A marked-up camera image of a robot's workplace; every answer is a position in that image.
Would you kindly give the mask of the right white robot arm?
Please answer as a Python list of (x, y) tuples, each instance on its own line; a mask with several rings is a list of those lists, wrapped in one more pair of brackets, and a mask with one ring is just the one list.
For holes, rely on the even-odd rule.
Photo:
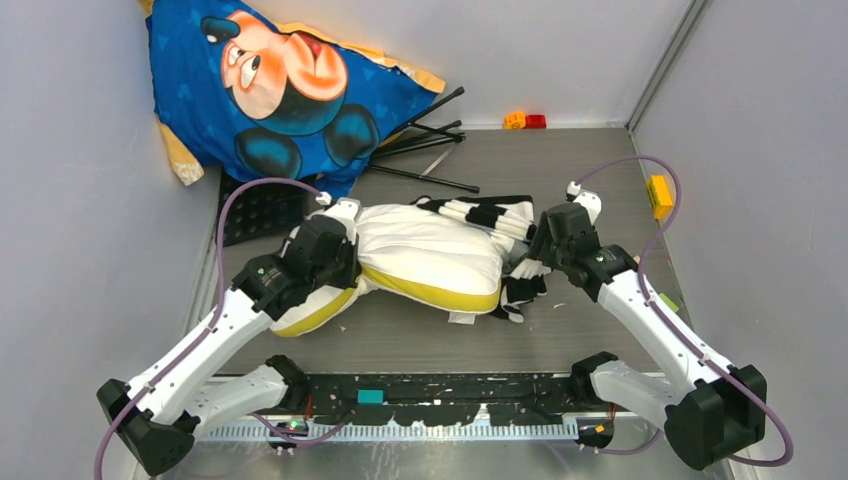
[(599, 211), (573, 197), (544, 211), (529, 256), (622, 323), (662, 372), (652, 377), (602, 351), (571, 367), (571, 397), (584, 410), (616, 404), (665, 435), (677, 457), (702, 470), (761, 441), (767, 382), (704, 343), (658, 296), (621, 246), (602, 245)]

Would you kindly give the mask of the white pillow yellow edge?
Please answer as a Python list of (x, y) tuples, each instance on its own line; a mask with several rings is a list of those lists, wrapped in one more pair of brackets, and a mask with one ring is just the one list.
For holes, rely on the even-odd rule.
[(323, 286), (276, 320), (281, 337), (310, 333), (359, 297), (387, 291), (452, 316), (500, 302), (504, 260), (488, 233), (413, 205), (365, 207), (357, 223), (361, 272), (348, 287)]

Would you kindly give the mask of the black white striped pillowcase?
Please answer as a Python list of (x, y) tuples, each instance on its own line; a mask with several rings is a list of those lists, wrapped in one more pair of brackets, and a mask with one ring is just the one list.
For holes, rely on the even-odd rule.
[(529, 195), (456, 197), (433, 199), (421, 196), (413, 204), (421, 209), (486, 232), (503, 258), (496, 318), (522, 323), (521, 307), (547, 294), (545, 277), (551, 269), (529, 257), (536, 233), (534, 203)]

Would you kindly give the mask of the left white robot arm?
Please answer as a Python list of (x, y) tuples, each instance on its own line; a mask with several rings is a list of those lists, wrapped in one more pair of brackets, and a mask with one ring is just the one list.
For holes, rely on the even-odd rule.
[(341, 198), (309, 216), (283, 248), (249, 260), (216, 309), (165, 356), (128, 382), (110, 379), (97, 399), (115, 432), (151, 475), (163, 474), (208, 432), (243, 415), (298, 412), (304, 372), (274, 355), (214, 388), (207, 381), (244, 345), (322, 287), (349, 287), (357, 271), (359, 201)]

